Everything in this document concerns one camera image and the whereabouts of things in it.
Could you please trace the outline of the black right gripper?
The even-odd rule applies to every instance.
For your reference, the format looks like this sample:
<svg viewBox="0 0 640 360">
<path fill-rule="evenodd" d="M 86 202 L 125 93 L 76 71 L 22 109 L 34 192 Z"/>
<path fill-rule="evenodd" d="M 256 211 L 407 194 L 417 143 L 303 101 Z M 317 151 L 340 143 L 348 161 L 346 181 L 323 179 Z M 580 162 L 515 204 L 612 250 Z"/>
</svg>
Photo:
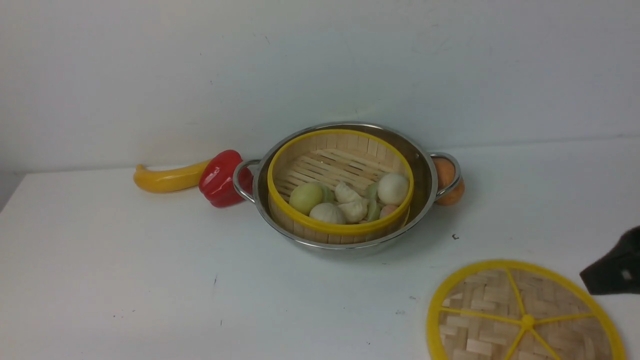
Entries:
<svg viewBox="0 0 640 360">
<path fill-rule="evenodd" d="M 640 294 L 640 227 L 627 230 L 580 278 L 592 296 Z"/>
</svg>

